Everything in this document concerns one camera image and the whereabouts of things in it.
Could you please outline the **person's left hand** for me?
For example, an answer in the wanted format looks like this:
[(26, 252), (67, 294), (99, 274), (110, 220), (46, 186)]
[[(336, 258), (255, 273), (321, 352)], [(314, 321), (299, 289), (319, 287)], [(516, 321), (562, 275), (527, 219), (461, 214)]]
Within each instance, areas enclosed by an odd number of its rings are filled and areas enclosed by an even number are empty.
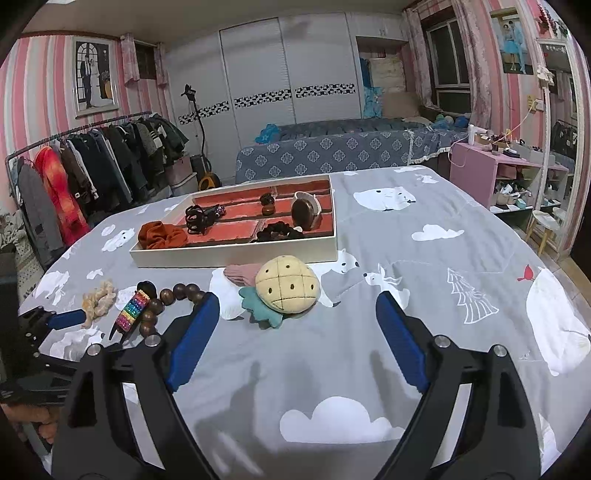
[(47, 443), (53, 444), (61, 413), (59, 407), (2, 404), (2, 410), (16, 431), (25, 423), (38, 424), (37, 432)]

